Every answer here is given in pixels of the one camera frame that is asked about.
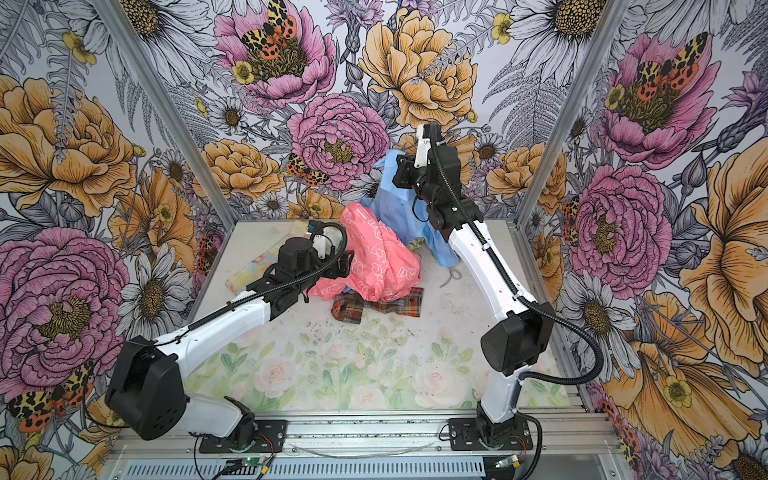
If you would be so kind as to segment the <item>light blue cloth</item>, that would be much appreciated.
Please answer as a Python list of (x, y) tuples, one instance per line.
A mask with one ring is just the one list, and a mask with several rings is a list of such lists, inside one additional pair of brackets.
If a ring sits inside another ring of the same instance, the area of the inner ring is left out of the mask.
[(380, 173), (379, 179), (374, 181), (375, 195), (364, 197), (359, 203), (371, 209), (376, 218), (388, 226), (403, 244), (423, 239), (441, 267), (454, 267), (459, 263), (458, 255), (429, 224), (426, 203), (418, 199), (412, 190), (399, 189), (393, 183), (397, 157), (401, 154), (403, 151), (388, 150), (374, 165), (370, 173)]

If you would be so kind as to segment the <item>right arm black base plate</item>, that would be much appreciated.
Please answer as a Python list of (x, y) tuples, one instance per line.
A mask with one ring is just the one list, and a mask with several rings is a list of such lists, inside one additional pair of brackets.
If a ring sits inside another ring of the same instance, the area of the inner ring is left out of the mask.
[(520, 416), (503, 423), (491, 423), (484, 417), (452, 418), (448, 427), (453, 451), (522, 452), (534, 449), (528, 422)]

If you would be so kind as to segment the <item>pink patterned cloth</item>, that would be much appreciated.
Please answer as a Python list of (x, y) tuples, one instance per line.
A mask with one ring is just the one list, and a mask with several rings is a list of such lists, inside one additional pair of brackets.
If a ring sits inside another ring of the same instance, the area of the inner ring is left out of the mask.
[(421, 257), (410, 251), (372, 210), (348, 205), (340, 219), (354, 252), (345, 278), (320, 279), (311, 296), (329, 301), (350, 289), (366, 301), (392, 301), (406, 296), (420, 282)]

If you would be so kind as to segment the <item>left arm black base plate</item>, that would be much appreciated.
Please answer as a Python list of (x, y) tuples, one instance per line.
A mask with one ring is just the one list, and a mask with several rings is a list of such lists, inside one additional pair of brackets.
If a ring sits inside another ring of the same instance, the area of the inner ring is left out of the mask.
[(280, 453), (287, 427), (285, 420), (255, 420), (236, 427), (227, 437), (204, 436), (198, 451), (202, 454)]

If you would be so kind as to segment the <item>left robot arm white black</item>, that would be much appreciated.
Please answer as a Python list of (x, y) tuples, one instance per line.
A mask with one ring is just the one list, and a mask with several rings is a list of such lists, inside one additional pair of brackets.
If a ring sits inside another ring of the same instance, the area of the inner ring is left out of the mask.
[(276, 263), (219, 309), (153, 340), (127, 341), (106, 390), (106, 406), (144, 440), (183, 431), (213, 437), (235, 451), (249, 448), (257, 435), (254, 413), (229, 396), (188, 393), (184, 380), (228, 344), (306, 300), (319, 280), (349, 275), (354, 253), (344, 229), (336, 223), (324, 228), (287, 239)]

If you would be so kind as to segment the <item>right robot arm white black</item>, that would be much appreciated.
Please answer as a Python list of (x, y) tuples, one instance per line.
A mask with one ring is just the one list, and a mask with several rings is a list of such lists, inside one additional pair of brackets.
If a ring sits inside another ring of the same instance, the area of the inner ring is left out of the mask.
[(475, 203), (461, 192), (461, 161), (437, 123), (420, 125), (416, 151), (397, 158), (393, 184), (426, 204), (427, 221), (467, 265), (485, 294), (495, 324), (481, 337), (482, 353), (494, 370), (478, 403), (480, 442), (498, 448), (527, 428), (518, 408), (523, 383), (546, 350), (551, 308), (520, 283), (498, 251)]

